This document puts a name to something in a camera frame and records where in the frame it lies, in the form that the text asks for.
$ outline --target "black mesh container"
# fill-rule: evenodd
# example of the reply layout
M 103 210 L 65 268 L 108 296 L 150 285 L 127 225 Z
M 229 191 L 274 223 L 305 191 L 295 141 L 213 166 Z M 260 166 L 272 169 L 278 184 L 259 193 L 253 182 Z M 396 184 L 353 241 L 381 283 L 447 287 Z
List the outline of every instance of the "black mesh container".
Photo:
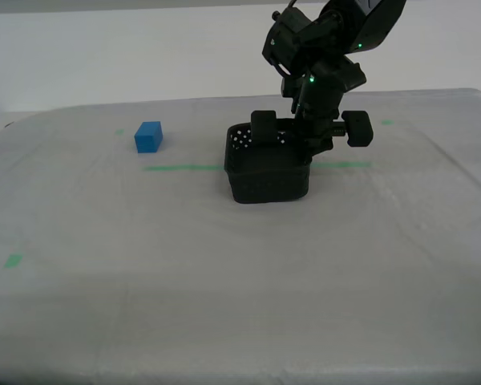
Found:
M 228 130 L 224 169 L 236 202 L 293 201 L 308 192 L 312 156 L 285 132 L 274 135 L 261 143 L 253 139 L 251 124 Z

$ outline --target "perforated basket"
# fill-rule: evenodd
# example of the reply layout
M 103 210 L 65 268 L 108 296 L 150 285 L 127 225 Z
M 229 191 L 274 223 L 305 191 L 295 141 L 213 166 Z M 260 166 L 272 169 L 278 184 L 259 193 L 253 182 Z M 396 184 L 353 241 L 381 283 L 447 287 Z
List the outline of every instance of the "perforated basket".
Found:
M 312 157 L 285 132 L 277 142 L 254 145 L 251 124 L 228 130 L 224 169 L 239 203 L 292 201 L 308 192 Z

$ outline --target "green tape line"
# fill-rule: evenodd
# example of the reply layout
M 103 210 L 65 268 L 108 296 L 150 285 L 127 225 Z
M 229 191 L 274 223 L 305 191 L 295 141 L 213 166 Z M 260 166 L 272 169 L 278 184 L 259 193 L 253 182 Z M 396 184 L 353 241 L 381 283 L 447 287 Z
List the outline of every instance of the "green tape line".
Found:
M 370 162 L 328 162 L 328 163 L 312 163 L 313 168 L 368 168 L 372 164 Z M 218 171 L 222 170 L 223 166 L 213 164 L 176 164 L 173 166 L 147 166 L 143 171 Z
M 16 267 L 22 261 L 23 256 L 19 254 L 11 254 L 9 258 L 7 258 L 6 264 L 3 266 L 5 269 L 10 269 L 11 267 Z

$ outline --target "blue cube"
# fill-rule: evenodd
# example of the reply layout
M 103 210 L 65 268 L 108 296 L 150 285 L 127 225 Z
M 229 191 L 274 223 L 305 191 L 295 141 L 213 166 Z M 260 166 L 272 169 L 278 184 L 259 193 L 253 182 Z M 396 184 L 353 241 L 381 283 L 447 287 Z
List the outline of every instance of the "blue cube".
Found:
M 139 154 L 157 152 L 162 142 L 162 126 L 160 122 L 144 122 L 134 136 Z

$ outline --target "white wall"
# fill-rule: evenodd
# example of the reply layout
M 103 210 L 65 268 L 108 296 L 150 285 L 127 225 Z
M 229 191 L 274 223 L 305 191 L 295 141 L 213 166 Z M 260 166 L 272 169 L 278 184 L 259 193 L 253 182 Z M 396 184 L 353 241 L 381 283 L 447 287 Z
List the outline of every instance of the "white wall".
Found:
M 282 8 L 0 14 L 0 108 L 276 94 L 261 48 Z M 481 89 L 481 0 L 409 0 L 385 43 L 352 59 L 362 90 Z

